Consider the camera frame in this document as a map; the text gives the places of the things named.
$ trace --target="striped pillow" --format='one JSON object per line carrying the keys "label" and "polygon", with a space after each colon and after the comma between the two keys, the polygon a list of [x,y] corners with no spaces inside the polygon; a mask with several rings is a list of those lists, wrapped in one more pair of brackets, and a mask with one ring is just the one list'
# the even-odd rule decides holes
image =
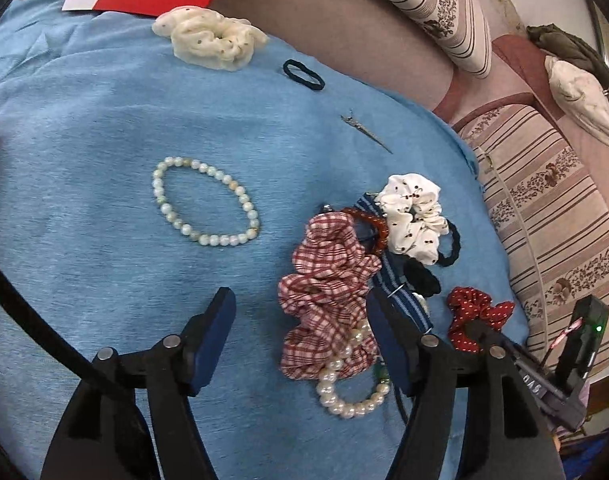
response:
{"label": "striped pillow", "polygon": [[491,71],[489,23],[478,0],[389,0],[424,28],[453,62],[483,78]]}
{"label": "striped pillow", "polygon": [[[568,142],[530,106],[492,110],[460,137],[478,156],[511,288],[529,318],[527,346],[542,357],[577,300],[593,294],[609,306],[609,210]],[[609,322],[591,374],[608,365]]]}

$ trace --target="white bead bracelet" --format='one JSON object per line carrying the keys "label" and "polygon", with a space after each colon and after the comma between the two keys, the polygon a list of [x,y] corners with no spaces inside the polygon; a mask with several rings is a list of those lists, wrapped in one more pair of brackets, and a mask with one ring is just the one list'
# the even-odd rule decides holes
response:
{"label": "white bead bracelet", "polygon": [[351,330],[351,337],[345,347],[329,359],[318,375],[319,403],[329,410],[333,415],[342,418],[353,418],[371,413],[384,402],[384,396],[391,391],[388,379],[380,381],[375,387],[375,392],[368,399],[352,404],[340,399],[335,393],[334,383],[337,373],[344,366],[344,359],[351,357],[353,350],[362,344],[364,338],[371,332],[371,327],[366,319],[358,322],[356,328]]}
{"label": "white bead bracelet", "polygon": [[[238,235],[210,235],[207,233],[200,232],[193,229],[190,224],[180,218],[178,213],[173,210],[172,205],[164,195],[164,178],[165,172],[169,168],[191,168],[198,170],[200,173],[206,173],[208,176],[212,176],[214,179],[219,180],[224,185],[228,186],[233,191],[240,201],[242,209],[247,214],[249,219],[249,229],[244,233]],[[232,246],[235,247],[239,244],[245,244],[247,241],[252,240],[258,236],[260,231],[260,220],[258,220],[258,212],[255,210],[255,206],[251,202],[249,195],[247,194],[244,187],[242,187],[233,177],[229,174],[225,174],[223,171],[209,166],[204,162],[200,162],[196,158],[188,158],[182,156],[168,156],[162,162],[160,162],[153,171],[153,194],[155,200],[160,206],[160,211],[165,215],[167,221],[173,225],[173,227],[179,230],[183,235],[189,238],[192,242],[198,242],[200,245],[212,247],[216,246]]]}

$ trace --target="red polka dot scrunchie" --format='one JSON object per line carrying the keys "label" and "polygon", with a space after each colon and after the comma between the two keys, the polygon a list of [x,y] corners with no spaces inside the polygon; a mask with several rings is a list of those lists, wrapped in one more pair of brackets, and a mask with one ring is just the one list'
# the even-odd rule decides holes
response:
{"label": "red polka dot scrunchie", "polygon": [[[357,322],[366,318],[367,280],[382,267],[366,254],[351,215],[324,213],[309,220],[305,238],[294,251],[296,274],[278,283],[280,306],[300,319],[284,338],[280,369],[291,379],[317,379],[326,361],[340,351]],[[338,377],[368,369],[377,357],[373,335],[353,350]]]}
{"label": "red polka dot scrunchie", "polygon": [[479,352],[479,345],[464,333],[465,323],[480,318],[499,332],[515,307],[512,301],[491,306],[491,297],[471,286],[456,286],[446,298],[446,303],[453,311],[453,322],[448,332],[451,343],[457,350],[473,354]]}

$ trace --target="blue fabric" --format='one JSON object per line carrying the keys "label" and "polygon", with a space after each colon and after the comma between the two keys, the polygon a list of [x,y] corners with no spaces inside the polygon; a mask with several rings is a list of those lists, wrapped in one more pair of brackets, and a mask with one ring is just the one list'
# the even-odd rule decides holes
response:
{"label": "blue fabric", "polygon": [[[321,409],[313,381],[286,379],[278,363],[295,322],[280,309],[276,284],[292,272],[290,255],[321,203],[351,205],[390,174],[416,172],[442,187],[444,213],[462,235],[459,261],[433,269],[444,290],[429,300],[434,332],[446,334],[444,297],[456,285],[511,300],[473,153],[420,106],[280,40],[249,67],[216,72],[173,57],[150,19],[61,12],[62,1],[14,1],[0,22],[2,270],[89,358],[107,345],[148,348],[203,312],[219,286],[231,287],[232,332],[211,384],[191,400],[220,479],[384,478],[403,433],[395,403],[345,421]],[[289,58],[326,88],[287,78]],[[394,155],[340,120],[351,110]],[[167,155],[200,158],[241,181],[260,212],[260,237],[211,248],[174,231],[151,187]],[[246,225],[213,179],[174,171],[167,189],[194,226],[234,233]],[[520,308],[505,333],[526,338]],[[76,383],[0,309],[0,442],[30,478]],[[357,401],[372,386],[367,372],[338,390]],[[460,392],[444,479],[455,474],[465,399]]]}

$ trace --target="white scrunchie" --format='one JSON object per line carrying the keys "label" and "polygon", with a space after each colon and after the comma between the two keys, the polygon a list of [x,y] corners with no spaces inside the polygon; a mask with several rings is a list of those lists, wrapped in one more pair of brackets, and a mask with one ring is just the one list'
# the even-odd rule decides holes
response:
{"label": "white scrunchie", "polygon": [[187,63],[215,70],[239,70],[268,36],[249,20],[225,18],[202,7],[176,7],[161,14],[152,25],[158,36],[171,38],[173,54]]}
{"label": "white scrunchie", "polygon": [[449,232],[437,202],[439,195],[439,186],[420,174],[389,177],[375,201],[387,214],[392,253],[406,254],[425,265],[436,263],[439,236]]}

